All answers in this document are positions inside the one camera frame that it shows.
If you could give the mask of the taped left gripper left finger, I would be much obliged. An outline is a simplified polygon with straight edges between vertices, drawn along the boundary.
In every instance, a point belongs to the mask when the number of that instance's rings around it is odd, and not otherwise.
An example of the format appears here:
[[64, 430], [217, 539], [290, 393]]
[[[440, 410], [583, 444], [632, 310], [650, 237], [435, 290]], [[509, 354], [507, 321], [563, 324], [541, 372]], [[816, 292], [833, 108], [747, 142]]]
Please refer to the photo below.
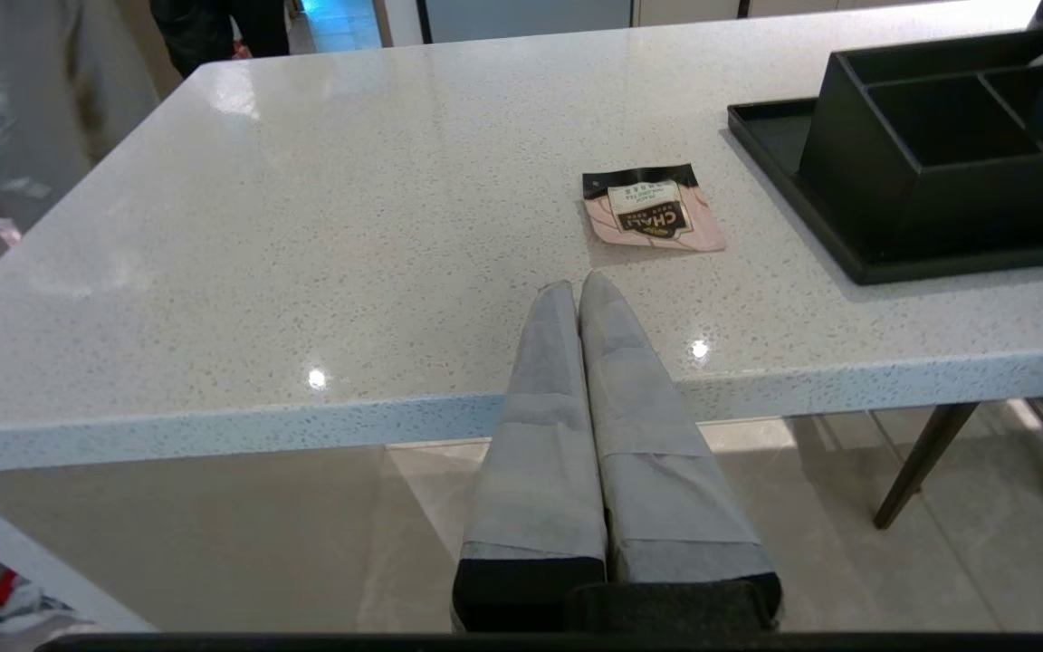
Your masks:
[[574, 289], [535, 297], [482, 459], [453, 580], [459, 630], [561, 630], [606, 581], [604, 516]]

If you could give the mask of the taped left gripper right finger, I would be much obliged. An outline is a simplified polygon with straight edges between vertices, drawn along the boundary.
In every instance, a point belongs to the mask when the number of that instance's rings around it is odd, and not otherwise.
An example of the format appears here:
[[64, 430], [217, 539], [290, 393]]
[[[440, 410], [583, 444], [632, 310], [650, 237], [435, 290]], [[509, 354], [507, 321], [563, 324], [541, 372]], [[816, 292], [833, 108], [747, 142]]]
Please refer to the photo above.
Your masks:
[[777, 590], [765, 544], [682, 393], [632, 305], [603, 273], [582, 285], [579, 333], [621, 581], [747, 580]]

